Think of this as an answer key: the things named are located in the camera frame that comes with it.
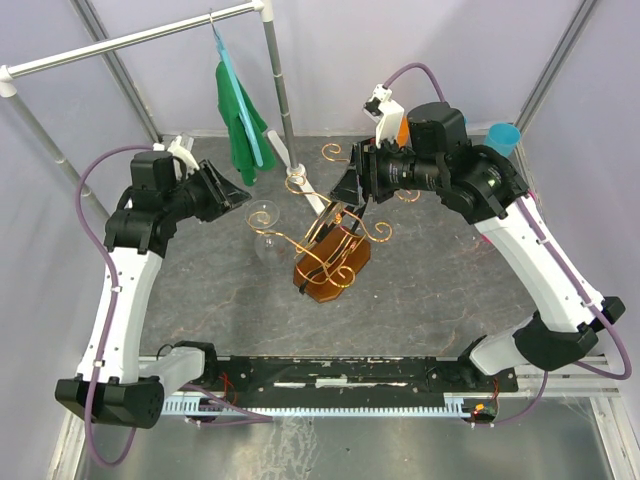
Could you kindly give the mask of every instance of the metal pole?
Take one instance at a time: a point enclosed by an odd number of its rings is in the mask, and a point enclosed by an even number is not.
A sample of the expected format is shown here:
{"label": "metal pole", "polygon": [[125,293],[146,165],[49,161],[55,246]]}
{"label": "metal pole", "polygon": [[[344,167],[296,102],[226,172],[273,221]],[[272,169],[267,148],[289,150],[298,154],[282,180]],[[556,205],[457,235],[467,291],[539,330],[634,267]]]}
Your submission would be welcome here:
{"label": "metal pole", "polygon": [[551,88],[551,84],[558,76],[558,72],[569,57],[573,46],[577,43],[599,3],[600,0],[582,0],[514,123],[521,132],[524,133],[531,124],[531,120]]}
{"label": "metal pole", "polygon": [[[22,101],[20,96],[17,93],[15,93],[14,95],[7,97],[6,99],[14,108],[16,113],[20,115],[22,120],[24,120],[24,123],[27,124],[27,126],[29,127],[31,132],[36,136],[40,144],[47,150],[49,155],[53,157],[53,159],[56,162],[56,165],[58,165],[58,167],[60,167],[60,170],[62,170],[62,173],[64,173],[64,175],[69,180],[71,180],[71,182],[74,185],[77,185],[78,181],[80,180],[80,175],[78,174],[76,169],[73,168],[73,165],[71,165],[67,157],[64,155],[64,153],[62,153],[60,148],[58,148],[58,146],[55,144],[53,139],[49,136],[49,134],[44,129],[42,124],[33,115],[31,110],[29,110],[29,107],[25,105],[25,103]],[[100,200],[98,200],[96,195],[87,185],[85,185],[84,188],[82,189],[82,196],[85,197],[86,200],[89,202],[89,205],[96,212],[99,219],[102,222],[106,222],[107,219],[109,218],[109,213],[107,212],[107,209],[104,208],[104,206],[100,203]]]}
{"label": "metal pole", "polygon": [[[107,34],[107,30],[100,21],[98,17],[98,13],[96,12],[91,0],[71,0],[71,3],[76,9],[80,20],[84,24],[87,32],[91,35],[91,38],[94,42],[100,42],[103,40],[108,40],[109,35]],[[107,65],[107,68],[113,75],[116,83],[122,90],[124,97],[131,105],[131,108],[136,113],[138,120],[142,124],[145,129],[149,139],[152,142],[160,141],[160,133],[158,128],[156,127],[153,118],[147,111],[147,108],[144,105],[144,102],[140,98],[140,94],[136,89],[127,68],[124,66],[120,57],[116,52],[107,52],[102,57],[104,62]]]}
{"label": "metal pole", "polygon": [[293,135],[293,123],[291,122],[291,114],[289,112],[287,90],[284,86],[284,75],[282,74],[282,65],[280,64],[276,30],[273,26],[273,20],[265,21],[263,17],[262,24],[264,25],[264,34],[267,39],[267,47],[269,48],[269,58],[271,59],[271,70],[273,71],[273,79],[276,84],[276,93],[278,94],[278,105],[280,106],[280,116],[282,117],[282,127],[284,129],[284,141],[289,151],[291,169],[296,171],[299,168],[298,158],[296,156],[295,137]]}
{"label": "metal pole", "polygon": [[113,38],[111,40],[104,40],[102,42],[89,45],[88,47],[77,48],[69,52],[41,58],[40,60],[34,60],[32,62],[23,63],[21,65],[14,65],[13,67],[8,67],[7,72],[9,73],[11,78],[18,78],[30,73],[39,72],[48,68],[65,65],[67,63],[76,62],[84,58],[111,52],[119,48],[137,45],[138,43],[143,43],[155,38],[171,35],[172,33],[189,30],[201,25],[206,25],[212,21],[223,20],[225,18],[235,17],[236,15],[241,15],[243,13],[253,12],[261,5],[261,3],[256,2],[245,3],[243,5],[238,5],[231,8],[225,8],[224,10],[207,13],[206,15],[200,15],[198,17],[189,18],[180,22],[170,23],[162,27],[151,28],[149,30],[132,33],[129,35],[125,35],[124,37]]}

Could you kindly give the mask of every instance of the green cloth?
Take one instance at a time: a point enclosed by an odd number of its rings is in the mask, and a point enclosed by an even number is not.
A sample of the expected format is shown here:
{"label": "green cloth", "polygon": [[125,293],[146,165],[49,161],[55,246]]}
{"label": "green cloth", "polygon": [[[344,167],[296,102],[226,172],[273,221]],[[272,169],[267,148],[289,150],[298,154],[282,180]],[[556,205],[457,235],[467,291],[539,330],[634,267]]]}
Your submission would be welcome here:
{"label": "green cloth", "polygon": [[238,99],[233,93],[227,67],[222,62],[220,62],[216,68],[216,81],[218,82],[218,111],[229,129],[231,162],[242,175],[244,184],[250,187],[256,181],[256,168],[260,170],[271,170],[276,164],[273,152],[262,136],[262,133],[267,129],[267,124],[260,118],[260,114],[256,111],[253,103],[251,103],[244,87],[240,84],[244,103],[247,105],[247,110],[251,117],[251,125],[256,132],[258,147],[262,154],[263,165],[262,167],[258,167],[255,164],[253,153],[251,152],[251,144],[244,131],[244,125],[242,120],[240,120],[240,105]]}

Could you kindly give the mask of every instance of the blue cup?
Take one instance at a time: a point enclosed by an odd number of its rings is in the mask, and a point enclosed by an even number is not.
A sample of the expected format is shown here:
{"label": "blue cup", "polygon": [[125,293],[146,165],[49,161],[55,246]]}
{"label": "blue cup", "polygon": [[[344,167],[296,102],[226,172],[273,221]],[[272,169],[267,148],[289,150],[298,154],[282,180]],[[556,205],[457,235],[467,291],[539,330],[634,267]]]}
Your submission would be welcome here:
{"label": "blue cup", "polygon": [[508,157],[519,141],[520,130],[509,123],[496,123],[489,129],[484,144],[503,157]]}

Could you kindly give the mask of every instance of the blue hanger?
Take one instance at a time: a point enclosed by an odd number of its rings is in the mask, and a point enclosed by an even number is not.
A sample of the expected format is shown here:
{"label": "blue hanger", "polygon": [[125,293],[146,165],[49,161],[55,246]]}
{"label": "blue hanger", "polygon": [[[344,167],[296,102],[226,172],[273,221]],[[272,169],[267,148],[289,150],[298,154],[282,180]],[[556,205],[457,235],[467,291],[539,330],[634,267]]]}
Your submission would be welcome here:
{"label": "blue hanger", "polygon": [[247,138],[249,139],[249,144],[251,145],[251,150],[253,152],[253,159],[255,160],[258,167],[262,167],[264,163],[262,162],[262,154],[260,153],[260,147],[258,146],[258,139],[256,138],[256,132],[253,129],[253,125],[251,124],[251,117],[249,116],[249,110],[247,110],[247,104],[244,103],[244,97],[242,96],[242,91],[240,90],[238,77],[236,76],[236,73],[233,70],[233,66],[231,65],[231,57],[229,56],[229,52],[227,51],[222,38],[218,34],[218,31],[213,26],[213,23],[211,23],[211,27],[213,28],[213,35],[216,38],[216,47],[218,49],[218,53],[220,54],[222,63],[224,63],[225,67],[227,67],[227,73],[229,74],[229,80],[231,81],[233,93],[238,99],[238,104],[240,106],[240,120],[244,125],[244,131],[247,134]]}

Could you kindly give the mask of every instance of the wooden base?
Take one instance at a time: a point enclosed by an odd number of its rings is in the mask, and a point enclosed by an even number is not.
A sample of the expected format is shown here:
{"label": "wooden base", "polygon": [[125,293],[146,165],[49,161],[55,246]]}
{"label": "wooden base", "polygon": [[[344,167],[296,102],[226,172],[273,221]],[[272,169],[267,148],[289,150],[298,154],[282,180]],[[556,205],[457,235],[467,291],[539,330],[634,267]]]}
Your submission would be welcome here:
{"label": "wooden base", "polygon": [[[325,239],[315,245],[311,252],[314,255],[317,255],[323,261],[328,260],[329,256],[336,250],[340,242],[347,234],[340,228],[334,228],[329,235],[325,237]],[[371,258],[371,244],[363,239],[360,242],[360,245],[347,257],[344,265],[347,265],[353,269],[356,274],[362,270],[367,262]],[[336,262],[334,265],[328,268],[330,274],[332,274],[338,268],[339,262]],[[316,270],[319,267],[318,261],[310,257],[309,255],[304,255],[302,259],[298,262],[298,268],[302,271],[307,277],[309,274]],[[324,272],[317,274],[313,277],[314,281],[323,282],[326,280],[327,276]],[[343,279],[340,277],[338,273],[332,277],[336,283],[347,283],[350,278]],[[305,279],[297,269],[293,269],[293,284],[300,288],[300,286],[305,282]],[[307,287],[304,292],[313,298],[318,303],[329,302],[331,300],[335,300],[340,296],[343,292],[344,288],[336,287],[330,281],[326,281],[321,285],[317,285],[315,283],[308,282]]]}

